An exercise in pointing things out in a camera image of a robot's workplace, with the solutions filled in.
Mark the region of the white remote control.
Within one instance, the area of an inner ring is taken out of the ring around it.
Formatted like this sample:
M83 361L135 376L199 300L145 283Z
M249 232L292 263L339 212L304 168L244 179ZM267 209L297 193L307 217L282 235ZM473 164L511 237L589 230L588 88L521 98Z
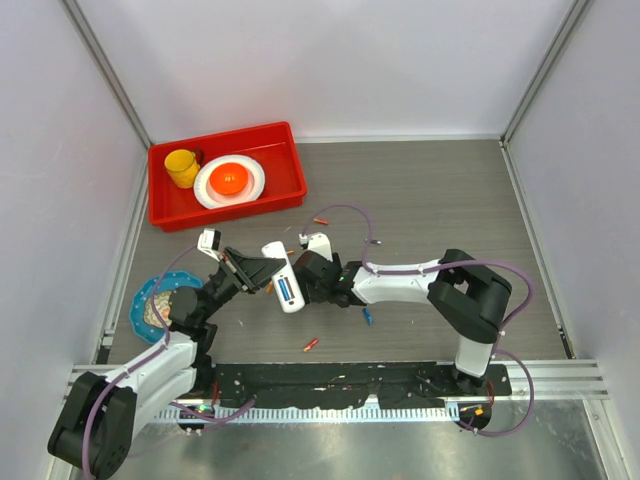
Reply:
M271 277L281 309L287 314L300 311L305 306L305 301L284 244L281 241L268 243L262 247L261 252L265 258L284 261L284 266Z

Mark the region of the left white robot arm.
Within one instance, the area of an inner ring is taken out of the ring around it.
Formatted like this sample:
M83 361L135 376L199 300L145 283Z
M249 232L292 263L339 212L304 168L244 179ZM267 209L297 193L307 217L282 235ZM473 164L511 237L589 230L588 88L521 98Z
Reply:
M73 383L47 450L86 478L110 478L134 437L172 400L182 394L200 399L211 391L215 369L208 351L217 328L210 317L236 294L265 287L290 264L280 242L265 245L259 257L231 247L204 251L218 269L199 288L171 291L162 338L125 365L103 375L87 371Z

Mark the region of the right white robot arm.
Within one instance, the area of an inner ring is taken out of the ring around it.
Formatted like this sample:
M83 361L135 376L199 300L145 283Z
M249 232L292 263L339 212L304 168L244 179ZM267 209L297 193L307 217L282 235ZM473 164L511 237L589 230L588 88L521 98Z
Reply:
M430 305L458 333L451 380L457 391L472 395L488 381L487 368L512 286L466 252L449 249L443 258L421 265L346 264L334 253L327 259L307 251L293 271L306 303L341 308L381 302Z

